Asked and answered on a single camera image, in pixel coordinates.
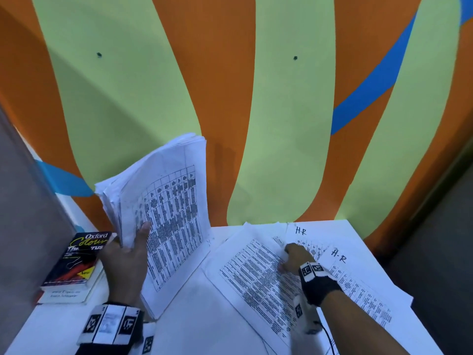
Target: yellow triangle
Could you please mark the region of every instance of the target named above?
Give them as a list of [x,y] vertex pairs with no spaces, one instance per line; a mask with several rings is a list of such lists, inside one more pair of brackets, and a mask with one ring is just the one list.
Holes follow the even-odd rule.
[[95,268],[94,266],[91,266],[90,268],[88,268],[88,269],[86,269],[86,270],[84,270],[80,273],[77,273],[77,275],[80,275],[85,279],[89,279],[90,276],[92,275],[92,272],[94,271],[94,268]]

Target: orange stripe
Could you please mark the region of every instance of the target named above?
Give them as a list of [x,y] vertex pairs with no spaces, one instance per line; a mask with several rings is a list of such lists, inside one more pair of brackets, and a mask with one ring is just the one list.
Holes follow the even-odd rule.
[[453,158],[473,134],[473,21],[460,30],[450,95],[429,149],[416,168],[394,208],[380,226],[365,238],[378,256],[388,255],[411,215],[420,207]]
[[[0,35],[0,103],[44,162],[81,177],[31,0],[0,0]],[[96,196],[81,198],[80,207],[98,229],[109,230],[111,224],[97,202]]]
[[381,62],[411,22],[421,0],[334,0],[334,107]]
[[392,91],[393,88],[388,89],[349,124],[330,137],[322,183],[309,208],[297,221],[335,218]]
[[255,0],[153,0],[207,139],[212,226],[227,225],[253,94]]

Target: colorful mural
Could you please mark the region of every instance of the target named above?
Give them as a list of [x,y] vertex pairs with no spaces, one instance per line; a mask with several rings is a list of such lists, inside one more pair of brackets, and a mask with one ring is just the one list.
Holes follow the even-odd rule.
[[94,184],[186,132],[212,226],[348,219],[383,253],[473,135],[473,0],[0,0],[0,104]]

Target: white table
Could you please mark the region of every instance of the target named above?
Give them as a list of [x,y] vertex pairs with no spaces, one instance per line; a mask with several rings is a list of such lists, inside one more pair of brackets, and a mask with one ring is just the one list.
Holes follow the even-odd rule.
[[[347,221],[310,222],[323,232],[358,237]],[[238,231],[240,226],[212,228],[212,249]],[[366,248],[363,256],[372,257]],[[6,355],[68,355],[77,350],[76,340],[92,308],[108,297],[102,277],[87,304],[44,304],[36,306]],[[419,341],[433,342],[412,312]],[[181,288],[157,322],[152,354],[266,354],[263,341],[198,268]]]

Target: wire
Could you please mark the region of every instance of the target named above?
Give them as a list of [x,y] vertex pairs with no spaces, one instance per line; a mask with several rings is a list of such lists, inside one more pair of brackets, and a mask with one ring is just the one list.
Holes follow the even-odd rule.
[[325,334],[327,335],[327,338],[328,338],[328,342],[330,343],[330,347],[332,348],[332,354],[335,355],[334,346],[332,345],[333,340],[330,339],[330,336],[328,335],[328,332],[327,332],[327,330],[325,329],[325,327],[324,327],[324,326],[322,325],[322,323],[319,322],[319,321],[314,321],[314,324],[320,325],[320,326],[322,327],[322,329],[325,331]]

